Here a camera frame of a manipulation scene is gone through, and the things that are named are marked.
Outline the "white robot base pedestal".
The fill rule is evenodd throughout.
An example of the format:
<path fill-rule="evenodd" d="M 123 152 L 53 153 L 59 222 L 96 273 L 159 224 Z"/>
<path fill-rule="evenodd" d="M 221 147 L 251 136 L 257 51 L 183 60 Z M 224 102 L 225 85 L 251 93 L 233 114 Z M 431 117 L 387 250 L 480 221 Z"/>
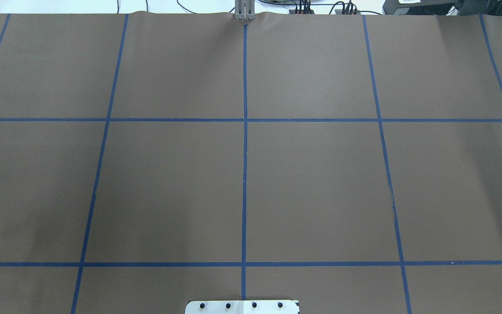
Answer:
<path fill-rule="evenodd" d="M 298 300 L 196 300 L 186 314 L 299 314 Z"/>

